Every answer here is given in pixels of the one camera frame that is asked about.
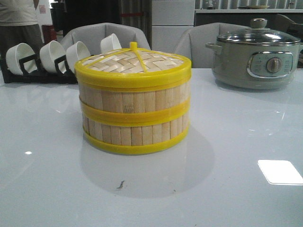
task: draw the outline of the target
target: woven bamboo lid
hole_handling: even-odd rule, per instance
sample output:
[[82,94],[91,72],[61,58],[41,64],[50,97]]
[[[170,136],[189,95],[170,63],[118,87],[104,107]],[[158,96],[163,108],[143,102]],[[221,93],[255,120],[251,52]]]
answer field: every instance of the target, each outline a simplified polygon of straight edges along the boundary
[[105,90],[166,89],[169,84],[190,79],[191,61],[176,54],[138,48],[137,43],[132,42],[130,48],[90,56],[77,62],[75,73],[79,83]]

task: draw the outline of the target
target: bamboo steamer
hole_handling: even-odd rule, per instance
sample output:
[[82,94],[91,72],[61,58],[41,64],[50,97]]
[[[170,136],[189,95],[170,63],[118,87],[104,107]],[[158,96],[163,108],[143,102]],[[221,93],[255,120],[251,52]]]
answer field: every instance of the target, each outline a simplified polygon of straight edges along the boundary
[[78,61],[83,129],[94,146],[147,154],[187,134],[191,61],[183,56],[124,48]]

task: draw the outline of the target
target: white cabinet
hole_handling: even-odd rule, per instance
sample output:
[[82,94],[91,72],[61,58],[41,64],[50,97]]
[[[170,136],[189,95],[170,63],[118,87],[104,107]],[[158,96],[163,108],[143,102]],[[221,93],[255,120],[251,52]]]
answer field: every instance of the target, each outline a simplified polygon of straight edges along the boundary
[[172,52],[182,33],[194,26],[195,0],[152,0],[151,48]]

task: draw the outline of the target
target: control panel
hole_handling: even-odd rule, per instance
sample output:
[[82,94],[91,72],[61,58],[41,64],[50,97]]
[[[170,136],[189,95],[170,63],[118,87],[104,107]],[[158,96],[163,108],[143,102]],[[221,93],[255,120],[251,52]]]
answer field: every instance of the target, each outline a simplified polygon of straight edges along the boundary
[[257,52],[250,57],[247,72],[257,78],[280,78],[293,68],[290,52]]

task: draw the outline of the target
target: yellow plastic rim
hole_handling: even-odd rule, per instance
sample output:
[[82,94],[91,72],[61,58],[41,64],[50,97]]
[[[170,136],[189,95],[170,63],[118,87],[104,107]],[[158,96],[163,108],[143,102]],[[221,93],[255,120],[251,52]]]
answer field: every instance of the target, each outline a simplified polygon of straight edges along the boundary
[[162,84],[158,86],[153,86],[153,87],[104,87],[104,86],[98,86],[98,85],[93,85],[93,84],[87,84],[83,81],[81,83],[87,87],[91,87],[94,89],[98,90],[103,90],[103,91],[114,91],[114,92],[147,92],[147,91],[159,91],[159,90],[165,90],[169,89],[172,87],[177,87],[182,84],[185,84],[188,82],[191,78],[191,74],[186,75],[183,79],[179,81],[175,81],[173,83],[168,83],[168,84]]
[[89,140],[89,142],[97,148],[104,149],[106,151],[110,151],[117,154],[143,155],[143,154],[149,154],[149,153],[165,150],[167,148],[176,145],[186,137],[188,133],[188,128],[189,128],[189,124],[183,132],[181,132],[178,136],[168,141],[149,144],[149,145],[142,145],[142,146],[123,146],[123,145],[109,144],[90,136],[86,131],[84,131],[84,134],[86,138]]
[[[120,52],[125,52],[129,50],[133,51],[138,56],[138,60],[140,61],[140,64],[142,65],[143,69],[145,68],[145,66],[137,51],[159,53],[155,51],[146,50],[144,48],[136,48],[136,46],[133,47],[132,45],[133,43],[131,43],[130,49],[121,49]],[[177,54],[161,54],[169,56],[171,58],[180,59],[183,61],[183,64],[178,67],[163,71],[145,71],[141,73],[117,73],[92,70],[88,68],[89,65],[83,66],[82,63],[88,58],[90,58],[88,57],[81,61],[78,61],[75,64],[76,77],[79,83],[84,83],[88,86],[93,87],[107,87],[106,90],[111,90],[112,88],[114,91],[117,88],[141,88],[144,91],[144,88],[150,90],[150,87],[161,87],[166,86],[168,84],[178,83],[179,81],[183,81],[184,78],[186,78],[187,80],[190,79],[190,59]]]
[[114,113],[95,109],[80,100],[82,112],[89,119],[114,126],[147,126],[170,122],[189,110],[190,98],[174,107],[146,113]]

